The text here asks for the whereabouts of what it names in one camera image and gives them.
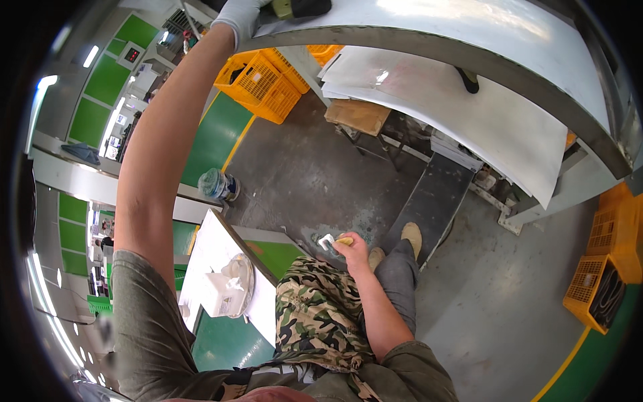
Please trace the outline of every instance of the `beige shoe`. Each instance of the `beige shoe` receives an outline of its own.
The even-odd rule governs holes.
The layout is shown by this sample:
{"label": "beige shoe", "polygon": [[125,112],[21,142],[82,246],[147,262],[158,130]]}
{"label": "beige shoe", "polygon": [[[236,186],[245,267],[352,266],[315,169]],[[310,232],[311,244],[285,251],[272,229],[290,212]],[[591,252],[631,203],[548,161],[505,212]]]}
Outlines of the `beige shoe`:
{"label": "beige shoe", "polygon": [[420,228],[417,224],[409,222],[404,225],[402,229],[402,239],[408,239],[411,242],[413,247],[413,253],[415,254],[415,259],[420,255],[420,249],[422,248],[422,234],[420,233]]}
{"label": "beige shoe", "polygon": [[380,262],[386,257],[384,250],[379,247],[375,247],[373,250],[370,250],[368,254],[368,266],[370,266],[370,271],[374,272]]}

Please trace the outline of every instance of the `white container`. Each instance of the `white container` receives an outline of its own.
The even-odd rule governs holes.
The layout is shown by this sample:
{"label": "white container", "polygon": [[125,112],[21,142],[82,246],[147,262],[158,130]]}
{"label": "white container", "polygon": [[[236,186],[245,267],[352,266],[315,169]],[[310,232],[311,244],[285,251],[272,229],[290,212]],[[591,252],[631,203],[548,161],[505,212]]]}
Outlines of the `white container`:
{"label": "white container", "polygon": [[238,255],[220,273],[203,274],[199,299],[210,317],[237,317],[248,306],[253,288],[252,265]]}
{"label": "white container", "polygon": [[230,278],[222,273],[204,273],[201,305],[210,317],[239,315],[246,291],[228,288]]}

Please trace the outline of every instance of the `white table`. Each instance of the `white table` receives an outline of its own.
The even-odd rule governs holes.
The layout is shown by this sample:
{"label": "white table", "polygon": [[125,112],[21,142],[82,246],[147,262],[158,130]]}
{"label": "white table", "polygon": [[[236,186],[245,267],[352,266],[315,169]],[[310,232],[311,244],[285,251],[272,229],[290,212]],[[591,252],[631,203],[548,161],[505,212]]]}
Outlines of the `white table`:
{"label": "white table", "polygon": [[189,310],[189,315],[184,316],[183,320],[188,329],[195,333],[201,315],[199,294],[202,275],[221,272],[222,268],[239,253],[248,256],[255,266],[255,289],[244,315],[274,346],[276,278],[246,246],[235,230],[226,224],[219,213],[214,210],[209,210],[206,213],[190,255],[190,262],[179,296],[179,308],[186,306]]}

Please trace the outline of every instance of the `gray pants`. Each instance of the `gray pants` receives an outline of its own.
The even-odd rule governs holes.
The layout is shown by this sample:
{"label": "gray pants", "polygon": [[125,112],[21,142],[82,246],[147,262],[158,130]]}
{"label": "gray pants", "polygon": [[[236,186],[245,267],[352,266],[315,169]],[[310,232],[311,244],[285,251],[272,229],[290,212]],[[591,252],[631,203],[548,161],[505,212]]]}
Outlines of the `gray pants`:
{"label": "gray pants", "polygon": [[[391,304],[402,316],[411,333],[415,336],[415,289],[420,273],[413,247],[406,240],[400,240],[397,246],[375,269],[375,276],[382,285]],[[366,333],[364,314],[359,316],[359,324]]]}

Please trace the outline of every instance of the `gray shirt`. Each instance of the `gray shirt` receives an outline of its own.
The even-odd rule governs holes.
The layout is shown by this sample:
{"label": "gray shirt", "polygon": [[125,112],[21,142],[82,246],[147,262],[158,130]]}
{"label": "gray shirt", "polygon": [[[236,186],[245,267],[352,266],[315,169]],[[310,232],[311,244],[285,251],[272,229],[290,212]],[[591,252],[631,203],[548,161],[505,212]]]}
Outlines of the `gray shirt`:
{"label": "gray shirt", "polygon": [[[120,391],[136,401],[178,397],[218,401],[229,399],[245,384],[246,391],[284,385],[318,401],[360,401],[346,374],[327,372],[309,384],[296,372],[253,374],[232,368],[199,372],[190,351],[195,336],[185,327],[176,296],[161,275],[139,255],[118,250],[111,280]],[[420,341],[398,345],[381,364],[365,364],[359,377],[383,402],[457,400],[449,375]]]}

